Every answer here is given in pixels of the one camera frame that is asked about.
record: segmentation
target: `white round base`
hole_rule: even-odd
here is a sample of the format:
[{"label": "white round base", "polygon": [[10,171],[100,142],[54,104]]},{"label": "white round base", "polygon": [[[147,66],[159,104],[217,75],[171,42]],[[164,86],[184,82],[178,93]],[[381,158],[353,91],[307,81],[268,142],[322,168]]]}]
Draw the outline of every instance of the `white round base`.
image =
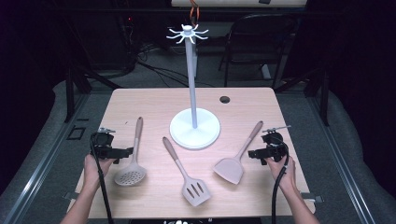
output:
[{"label": "white round base", "polygon": [[190,150],[204,149],[218,139],[220,123],[211,112],[197,108],[197,128],[192,127],[191,109],[180,111],[171,121],[170,133],[181,147]]}]

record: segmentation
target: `brown handle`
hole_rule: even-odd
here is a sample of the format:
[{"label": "brown handle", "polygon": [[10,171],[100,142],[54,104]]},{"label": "brown handle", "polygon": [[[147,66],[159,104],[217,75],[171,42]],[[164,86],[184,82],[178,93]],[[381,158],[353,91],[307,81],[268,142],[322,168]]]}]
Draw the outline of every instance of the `brown handle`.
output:
[{"label": "brown handle", "polygon": [[249,138],[253,139],[254,136],[256,136],[256,134],[260,131],[260,129],[262,128],[262,125],[264,124],[264,122],[262,122],[262,120],[260,120],[257,124],[256,127],[254,127],[253,132],[251,132]]},{"label": "brown handle", "polygon": [[175,152],[175,149],[172,147],[171,142],[169,142],[169,139],[164,137],[163,144],[165,145],[166,150],[168,150],[169,154],[171,154],[172,159],[174,159],[174,161],[177,161],[178,160],[177,154]]},{"label": "brown handle", "polygon": [[134,131],[134,138],[140,139],[143,130],[143,118],[139,117],[136,122],[136,129]]}]

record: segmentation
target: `chair backrest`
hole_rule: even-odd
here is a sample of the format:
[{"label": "chair backrest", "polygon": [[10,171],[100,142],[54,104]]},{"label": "chair backrest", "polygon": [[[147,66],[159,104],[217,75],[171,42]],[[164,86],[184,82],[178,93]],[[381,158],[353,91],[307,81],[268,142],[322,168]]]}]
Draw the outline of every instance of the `chair backrest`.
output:
[{"label": "chair backrest", "polygon": [[267,38],[289,35],[296,26],[292,17],[280,14],[250,14],[238,19],[231,27],[229,40],[264,41]]}]

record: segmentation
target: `human arm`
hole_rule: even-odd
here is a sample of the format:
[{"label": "human arm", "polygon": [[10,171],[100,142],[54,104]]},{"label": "human arm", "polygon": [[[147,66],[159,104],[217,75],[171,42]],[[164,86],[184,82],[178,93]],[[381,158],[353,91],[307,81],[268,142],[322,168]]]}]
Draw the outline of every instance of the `human arm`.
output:
[{"label": "human arm", "polygon": [[[106,175],[114,160],[99,160],[103,174]],[[99,174],[96,161],[92,155],[87,155],[84,161],[84,182],[76,201],[66,214],[61,224],[86,223],[91,210],[93,197],[99,189]]]},{"label": "human arm", "polygon": [[[274,179],[276,179],[279,175],[279,172],[285,163],[285,159],[286,157],[283,157],[279,162],[276,162],[271,158],[265,159],[271,169]],[[288,201],[291,213],[293,214],[294,222],[296,224],[319,223],[318,219],[306,206],[300,191],[297,189],[295,169],[296,167],[294,159],[293,157],[289,157],[288,168],[286,169],[286,172],[282,176],[279,183],[279,187]]]}]

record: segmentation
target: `kitchen utensil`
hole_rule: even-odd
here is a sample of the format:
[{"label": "kitchen utensil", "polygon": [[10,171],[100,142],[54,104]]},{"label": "kitchen utensil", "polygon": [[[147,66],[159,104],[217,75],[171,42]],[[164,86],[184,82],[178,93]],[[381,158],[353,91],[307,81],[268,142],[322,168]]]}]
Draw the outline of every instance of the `kitchen utensil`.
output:
[{"label": "kitchen utensil", "polygon": [[254,127],[253,131],[251,132],[250,136],[248,137],[246,143],[242,146],[239,150],[238,154],[232,158],[225,158],[220,160],[213,170],[223,177],[224,179],[230,181],[233,184],[238,184],[241,180],[242,174],[244,173],[244,169],[241,163],[242,154],[248,148],[248,145],[251,143],[252,139],[259,130],[262,128],[263,122],[259,121],[256,126]]},{"label": "kitchen utensil", "polygon": [[187,199],[187,201],[189,201],[189,203],[191,203],[192,206],[197,206],[198,204],[208,200],[211,197],[211,195],[204,181],[200,179],[191,178],[190,176],[187,175],[180,160],[177,157],[174,148],[172,147],[171,142],[169,142],[169,140],[166,137],[163,138],[163,144],[165,145],[172,159],[174,159],[178,169],[183,174],[184,185],[182,188],[182,193],[184,197]]},{"label": "kitchen utensil", "polygon": [[137,164],[137,150],[139,148],[140,136],[143,129],[143,118],[139,117],[136,122],[134,133],[134,153],[129,166],[120,170],[114,177],[114,181],[121,186],[132,186],[137,184],[146,175],[146,169]]}]

